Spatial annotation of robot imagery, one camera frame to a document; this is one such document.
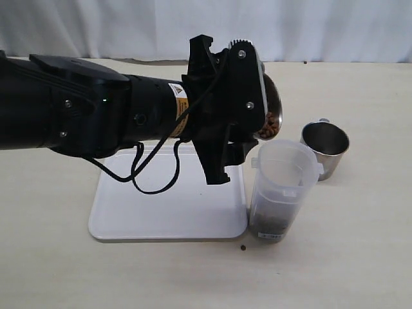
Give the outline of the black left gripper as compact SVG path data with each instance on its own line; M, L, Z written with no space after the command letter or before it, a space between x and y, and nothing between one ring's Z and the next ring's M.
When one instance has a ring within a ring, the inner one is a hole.
M204 34L189 41L189 63L182 82L190 111L180 138L193 142L206 184L221 185L230 182L225 168L243 164L258 145L252 137L264 126L266 113L253 103L252 109L246 108L230 79L230 50L211 52L213 41Z

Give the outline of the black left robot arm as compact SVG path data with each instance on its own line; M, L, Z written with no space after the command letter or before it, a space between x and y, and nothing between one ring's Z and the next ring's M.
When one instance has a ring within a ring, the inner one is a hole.
M180 80L126 75L94 62L31 54L1 55L1 149L48 148L98 164L119 150L192 142L209 185L229 181L266 122L263 66L254 45L189 41Z

